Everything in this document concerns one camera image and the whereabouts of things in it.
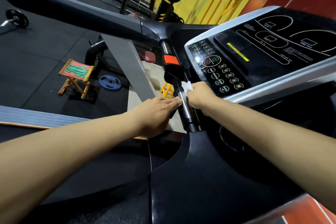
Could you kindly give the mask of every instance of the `person's left hand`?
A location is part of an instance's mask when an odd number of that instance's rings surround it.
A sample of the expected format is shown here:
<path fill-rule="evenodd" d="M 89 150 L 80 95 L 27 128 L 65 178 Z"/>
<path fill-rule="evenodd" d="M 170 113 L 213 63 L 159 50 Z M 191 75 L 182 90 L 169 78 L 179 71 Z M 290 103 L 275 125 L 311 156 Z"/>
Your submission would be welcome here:
<path fill-rule="evenodd" d="M 182 99 L 179 97 L 156 97 L 147 99 L 127 114 L 131 124 L 136 126 L 138 136 L 154 137 L 166 129 L 169 115 L 181 104 Z"/>

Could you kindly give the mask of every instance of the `person's right arm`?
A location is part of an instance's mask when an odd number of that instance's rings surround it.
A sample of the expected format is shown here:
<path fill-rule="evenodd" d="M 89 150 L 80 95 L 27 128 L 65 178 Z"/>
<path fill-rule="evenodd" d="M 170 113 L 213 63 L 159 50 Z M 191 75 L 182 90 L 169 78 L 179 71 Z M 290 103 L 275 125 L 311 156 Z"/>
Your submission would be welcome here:
<path fill-rule="evenodd" d="M 336 140 L 218 98 L 204 82 L 188 91 L 202 110 L 336 213 Z"/>

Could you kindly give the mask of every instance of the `yellow label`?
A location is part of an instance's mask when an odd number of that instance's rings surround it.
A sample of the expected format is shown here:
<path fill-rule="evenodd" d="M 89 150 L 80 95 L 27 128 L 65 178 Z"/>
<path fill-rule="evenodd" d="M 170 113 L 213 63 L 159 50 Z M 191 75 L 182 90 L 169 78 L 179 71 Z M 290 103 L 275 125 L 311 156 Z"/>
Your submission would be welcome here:
<path fill-rule="evenodd" d="M 239 54 L 239 56 L 241 56 L 245 61 L 250 61 L 248 58 L 246 58 L 240 51 L 238 51 L 236 48 L 233 47 L 232 44 L 227 43 L 228 46 L 230 46 L 235 52 L 237 52 Z"/>

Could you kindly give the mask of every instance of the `forearm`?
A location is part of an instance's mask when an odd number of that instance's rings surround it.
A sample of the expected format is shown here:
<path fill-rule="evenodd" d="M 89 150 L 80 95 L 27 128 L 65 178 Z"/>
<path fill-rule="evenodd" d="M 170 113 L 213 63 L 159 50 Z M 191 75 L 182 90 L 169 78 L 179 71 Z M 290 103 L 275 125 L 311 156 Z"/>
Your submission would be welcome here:
<path fill-rule="evenodd" d="M 336 141 L 216 98 L 205 112 L 336 212 Z"/>
<path fill-rule="evenodd" d="M 83 164 L 138 132 L 125 113 L 1 143 L 0 222 L 18 222 Z"/>

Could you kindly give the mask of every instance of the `white cleaning cloth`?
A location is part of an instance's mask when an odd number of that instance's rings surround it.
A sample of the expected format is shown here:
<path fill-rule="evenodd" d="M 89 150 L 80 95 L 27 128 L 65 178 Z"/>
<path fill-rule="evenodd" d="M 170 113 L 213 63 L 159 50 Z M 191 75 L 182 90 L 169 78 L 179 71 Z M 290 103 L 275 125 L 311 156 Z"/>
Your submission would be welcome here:
<path fill-rule="evenodd" d="M 187 92 L 188 92 L 189 90 L 194 90 L 193 87 L 191 86 L 191 82 L 190 82 L 190 81 L 182 82 L 182 88 L 184 89 L 184 94 L 185 94 L 186 96 L 188 96 L 188 95 L 187 95 Z"/>

